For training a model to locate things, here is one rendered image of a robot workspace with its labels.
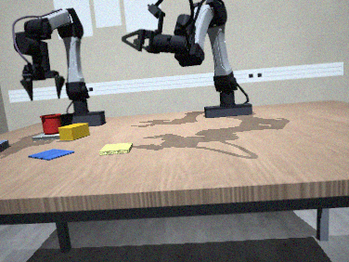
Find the red cup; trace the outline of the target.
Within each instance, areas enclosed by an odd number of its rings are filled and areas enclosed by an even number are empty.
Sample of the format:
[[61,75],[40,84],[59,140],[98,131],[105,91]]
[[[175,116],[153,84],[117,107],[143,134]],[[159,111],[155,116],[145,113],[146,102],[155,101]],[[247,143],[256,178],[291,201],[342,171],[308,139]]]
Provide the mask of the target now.
[[59,134],[58,128],[61,127],[60,115],[60,113],[57,113],[40,116],[42,119],[44,133],[46,135]]

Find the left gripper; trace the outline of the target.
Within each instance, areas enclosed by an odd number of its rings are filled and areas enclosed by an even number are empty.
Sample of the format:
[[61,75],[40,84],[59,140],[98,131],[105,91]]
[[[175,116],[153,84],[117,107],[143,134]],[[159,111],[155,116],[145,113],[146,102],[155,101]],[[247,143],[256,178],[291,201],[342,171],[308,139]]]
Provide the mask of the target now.
[[[165,17],[165,13],[156,4],[154,6],[159,10],[158,30],[154,32],[151,30],[138,29],[122,36],[122,41],[140,52],[142,52],[143,48],[152,54],[160,54],[160,52],[171,53],[170,47],[167,46],[170,43],[168,40],[171,40],[172,36],[170,34],[160,34],[162,33],[163,17]],[[126,40],[126,38],[137,34],[138,37],[134,39],[134,44]],[[145,39],[149,39],[149,45],[147,47],[143,46],[145,44]]]

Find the light blue square coaster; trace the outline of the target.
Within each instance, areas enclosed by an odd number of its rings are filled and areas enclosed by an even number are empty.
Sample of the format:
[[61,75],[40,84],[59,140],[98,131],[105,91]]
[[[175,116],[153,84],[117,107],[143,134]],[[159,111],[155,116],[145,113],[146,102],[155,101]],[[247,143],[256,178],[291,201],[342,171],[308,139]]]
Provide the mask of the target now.
[[59,138],[59,134],[46,135],[45,133],[43,133],[38,136],[32,137],[32,140],[46,140],[46,139],[58,139],[58,138]]

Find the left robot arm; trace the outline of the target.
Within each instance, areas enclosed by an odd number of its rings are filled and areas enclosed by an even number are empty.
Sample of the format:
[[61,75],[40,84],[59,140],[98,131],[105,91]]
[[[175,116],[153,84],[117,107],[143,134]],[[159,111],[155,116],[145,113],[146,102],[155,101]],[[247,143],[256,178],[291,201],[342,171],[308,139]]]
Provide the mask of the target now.
[[212,111],[252,107],[250,103],[235,103],[234,91],[238,90],[236,86],[237,80],[228,61],[225,24],[223,24],[227,21],[226,8],[217,0],[206,0],[205,5],[200,6],[195,23],[193,19],[184,28],[183,25],[189,19],[190,16],[188,14],[178,16],[174,35],[172,35],[171,41],[168,40],[170,43],[167,47],[170,47],[170,52],[174,54],[181,67],[201,65],[205,58],[205,53],[203,53],[204,39],[206,33],[208,33],[213,51],[213,83],[216,92],[221,93],[220,106],[208,106],[204,107],[204,110]]

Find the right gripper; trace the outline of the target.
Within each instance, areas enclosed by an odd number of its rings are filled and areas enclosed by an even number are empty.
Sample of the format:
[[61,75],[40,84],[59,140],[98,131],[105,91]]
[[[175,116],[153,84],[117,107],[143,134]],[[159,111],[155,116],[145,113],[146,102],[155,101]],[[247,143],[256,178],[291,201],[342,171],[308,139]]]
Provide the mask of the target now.
[[[41,81],[41,80],[46,80],[48,78],[55,78],[57,95],[58,95],[58,98],[60,98],[61,89],[64,85],[65,79],[63,78],[63,76],[55,76],[55,75],[59,75],[57,71],[50,71],[49,57],[40,56],[40,59],[38,59],[37,56],[33,56],[31,65],[32,65],[31,71],[29,71],[27,65],[24,65],[22,73],[33,73],[34,70],[36,69],[38,72],[38,75],[36,77],[36,80],[34,81]],[[30,83],[26,83],[26,81],[22,79],[20,80],[20,83],[28,93],[30,100],[33,101],[32,81]]]

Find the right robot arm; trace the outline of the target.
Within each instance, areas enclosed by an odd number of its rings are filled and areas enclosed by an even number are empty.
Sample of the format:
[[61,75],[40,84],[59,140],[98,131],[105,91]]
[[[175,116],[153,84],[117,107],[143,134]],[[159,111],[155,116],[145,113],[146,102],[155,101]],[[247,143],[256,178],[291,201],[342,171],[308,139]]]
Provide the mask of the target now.
[[72,100],[74,108],[74,113],[61,114],[60,118],[105,113],[105,111],[88,110],[86,98],[90,97],[84,82],[80,55],[84,27],[73,7],[48,15],[47,18],[25,21],[24,32],[15,33],[20,53],[37,56],[38,59],[40,56],[49,57],[47,42],[40,40],[51,39],[51,34],[56,29],[58,29],[60,38],[63,38],[66,48],[68,66],[67,83],[65,83],[66,94],[69,100]]

